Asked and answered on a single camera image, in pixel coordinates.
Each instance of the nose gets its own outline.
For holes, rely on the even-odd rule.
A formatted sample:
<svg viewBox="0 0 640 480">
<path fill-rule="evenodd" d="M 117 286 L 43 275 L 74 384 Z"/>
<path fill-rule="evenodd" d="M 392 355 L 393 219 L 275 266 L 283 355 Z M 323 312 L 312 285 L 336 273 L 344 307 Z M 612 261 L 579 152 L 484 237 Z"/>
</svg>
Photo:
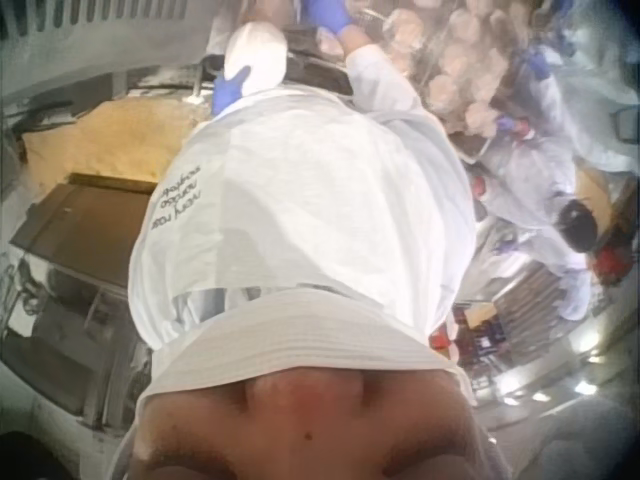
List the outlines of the nose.
<svg viewBox="0 0 640 480">
<path fill-rule="evenodd" d="M 362 372 L 295 368 L 250 382 L 247 404 L 255 416 L 277 417 L 290 428 L 315 429 L 357 414 L 363 394 Z"/>
</svg>

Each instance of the red object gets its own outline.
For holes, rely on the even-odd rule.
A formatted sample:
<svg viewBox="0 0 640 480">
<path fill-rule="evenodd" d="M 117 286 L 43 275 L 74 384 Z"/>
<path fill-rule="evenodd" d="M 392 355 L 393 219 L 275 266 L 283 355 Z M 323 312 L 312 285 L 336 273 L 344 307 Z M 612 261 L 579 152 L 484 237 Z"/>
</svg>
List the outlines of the red object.
<svg viewBox="0 0 640 480">
<path fill-rule="evenodd" d="M 596 255 L 593 266 L 598 277 L 617 280 L 625 277 L 633 267 L 633 260 L 622 248 L 604 247 Z"/>
<path fill-rule="evenodd" d="M 429 337 L 429 345 L 431 345 L 431 348 L 434 350 L 449 348 L 451 340 L 449 340 L 449 335 L 447 335 L 447 326 L 445 324 L 442 324 L 440 328 L 431 334 Z"/>
<path fill-rule="evenodd" d="M 473 196 L 479 199 L 486 193 L 486 191 L 487 182 L 485 181 L 484 177 L 473 177 L 473 180 L 471 181 L 471 192 L 473 193 Z"/>
</svg>

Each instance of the worker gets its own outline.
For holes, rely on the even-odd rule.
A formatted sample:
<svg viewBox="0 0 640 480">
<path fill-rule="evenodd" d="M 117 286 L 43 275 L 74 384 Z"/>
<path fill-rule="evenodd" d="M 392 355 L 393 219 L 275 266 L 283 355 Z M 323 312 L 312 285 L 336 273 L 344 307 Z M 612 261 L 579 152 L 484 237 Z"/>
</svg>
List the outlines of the worker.
<svg viewBox="0 0 640 480">
<path fill-rule="evenodd" d="M 542 54 L 530 50 L 525 61 L 539 84 L 551 80 Z M 559 97 L 536 93 L 542 112 L 553 112 Z M 527 119 L 502 115 L 497 139 L 481 159 L 485 173 L 473 179 L 473 192 L 487 211 L 518 227 L 496 246 L 496 253 L 520 250 L 560 277 L 566 291 L 558 313 L 582 320 L 591 299 L 591 272 L 585 252 L 594 248 L 598 226 L 589 208 L 575 196 L 573 148 L 563 135 L 554 135 L 554 117 L 534 130 Z"/>
<path fill-rule="evenodd" d="M 353 108 L 263 89 L 277 77 L 255 77 L 263 59 L 286 55 L 268 18 L 232 36 L 225 69 L 239 45 L 246 65 L 218 80 L 215 118 L 158 184 L 132 253 L 152 382 L 114 471 L 507 478 L 468 379 L 427 341 L 474 250 L 466 174 L 344 0 L 303 6 L 344 48 Z"/>
</svg>

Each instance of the white coverall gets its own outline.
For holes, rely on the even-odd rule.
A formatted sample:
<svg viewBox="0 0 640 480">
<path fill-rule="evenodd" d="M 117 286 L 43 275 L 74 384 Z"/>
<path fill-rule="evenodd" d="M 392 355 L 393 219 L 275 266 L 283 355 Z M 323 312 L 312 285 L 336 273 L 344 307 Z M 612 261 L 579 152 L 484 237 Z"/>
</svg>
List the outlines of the white coverall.
<svg viewBox="0 0 640 480">
<path fill-rule="evenodd" d="M 636 92 L 625 87 L 611 92 L 619 93 L 619 98 L 609 98 L 607 84 L 595 70 L 578 67 L 549 47 L 542 52 L 552 67 L 552 77 L 538 82 L 525 69 L 515 95 L 526 98 L 531 94 L 536 104 L 531 110 L 541 109 L 548 131 L 564 137 L 588 165 L 605 172 L 640 175 L 638 146 L 617 140 L 611 118 L 619 109 L 638 104 Z"/>
<path fill-rule="evenodd" d="M 305 87 L 242 98 L 151 196 L 129 276 L 145 395 L 295 366 L 464 377 L 427 337 L 475 248 L 467 176 L 379 47 L 346 66 L 355 109 Z"/>
<path fill-rule="evenodd" d="M 556 113 L 561 98 L 555 79 L 530 83 L 545 114 L 545 127 L 559 131 Z M 487 189 L 480 200 L 492 215 L 519 227 L 521 251 L 562 278 L 567 295 L 558 308 L 560 316 L 581 320 L 591 299 L 587 256 L 573 251 L 554 226 L 561 208 L 575 196 L 571 142 L 561 134 L 535 135 L 522 142 L 496 139 L 482 163 L 491 176 L 485 178 Z"/>
</svg>

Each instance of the hand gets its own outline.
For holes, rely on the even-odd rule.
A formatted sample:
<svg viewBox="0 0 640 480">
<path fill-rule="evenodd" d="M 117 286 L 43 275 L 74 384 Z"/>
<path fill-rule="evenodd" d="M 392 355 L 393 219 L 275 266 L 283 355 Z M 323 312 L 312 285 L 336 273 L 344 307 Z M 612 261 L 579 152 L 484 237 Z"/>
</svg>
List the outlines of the hand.
<svg viewBox="0 0 640 480">
<path fill-rule="evenodd" d="M 518 250 L 518 239 L 510 238 L 508 240 L 502 240 L 493 248 L 492 253 L 494 255 L 505 255 L 507 253 L 515 252 Z"/>
<path fill-rule="evenodd" d="M 528 50 L 524 56 L 525 62 L 533 72 L 533 76 L 541 82 L 551 76 L 551 68 L 540 50 Z"/>
<path fill-rule="evenodd" d="M 496 128 L 500 132 L 515 132 L 518 122 L 504 113 L 496 119 Z"/>
<path fill-rule="evenodd" d="M 324 27 L 338 35 L 353 23 L 345 0 L 303 0 L 303 12 L 316 27 Z"/>
<path fill-rule="evenodd" d="M 229 80 L 224 78 L 224 73 L 216 77 L 215 82 L 213 82 L 212 113 L 214 117 L 220 115 L 227 107 L 242 98 L 242 86 L 250 73 L 251 67 L 247 65 Z"/>
</svg>

